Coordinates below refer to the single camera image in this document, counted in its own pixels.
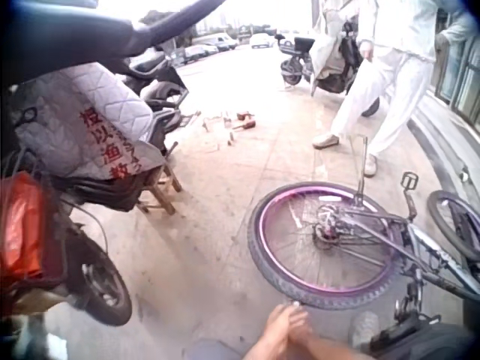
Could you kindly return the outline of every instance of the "hammer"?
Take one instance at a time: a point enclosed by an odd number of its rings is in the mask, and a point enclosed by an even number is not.
[[[245,122],[244,124],[234,126],[232,130],[237,130],[237,129],[247,130],[247,129],[255,128],[256,125],[257,123],[255,122],[255,120],[250,120]]]

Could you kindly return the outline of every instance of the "bicycle pedal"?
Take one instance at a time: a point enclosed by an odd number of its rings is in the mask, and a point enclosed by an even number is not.
[[[419,183],[419,176],[411,171],[406,171],[402,175],[400,184],[405,191],[415,190]]]

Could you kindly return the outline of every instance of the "kickstand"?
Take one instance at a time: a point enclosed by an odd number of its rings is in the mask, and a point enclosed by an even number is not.
[[[362,140],[362,154],[361,154],[361,167],[360,170],[357,167],[356,153],[353,147],[353,140],[357,137],[361,137]],[[348,136],[350,143],[350,148],[352,149],[353,154],[353,163],[355,164],[355,171],[358,174],[358,188],[355,196],[353,197],[353,204],[355,207],[363,207],[363,193],[365,189],[365,163],[367,161],[367,150],[368,150],[368,138],[363,135]]]

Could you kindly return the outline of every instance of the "bicycle wheel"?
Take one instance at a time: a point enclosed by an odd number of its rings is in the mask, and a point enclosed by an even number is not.
[[[437,190],[431,193],[427,199],[427,207],[433,221],[447,240],[468,260],[480,262],[480,244],[478,244],[478,237],[470,236],[469,241],[465,241],[452,229],[454,225],[451,212],[457,212],[458,214],[463,213],[469,218],[472,230],[476,229],[477,234],[479,234],[480,215],[475,209],[457,195],[444,190]]]
[[[356,308],[382,295],[397,274],[397,255],[358,228],[335,220],[353,207],[355,191],[301,182],[265,196],[250,217],[248,247],[256,267],[278,291],[316,308]],[[365,212],[386,213],[364,197]],[[372,217],[359,221],[400,243],[400,233]]]

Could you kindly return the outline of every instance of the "white pants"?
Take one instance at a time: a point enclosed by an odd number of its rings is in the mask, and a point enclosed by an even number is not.
[[[368,146],[368,153],[377,156],[397,138],[413,110],[427,91],[434,64],[396,49],[375,46],[373,60],[364,60],[348,95],[331,125],[331,133],[339,136],[350,132],[360,115],[394,84],[388,114]]]

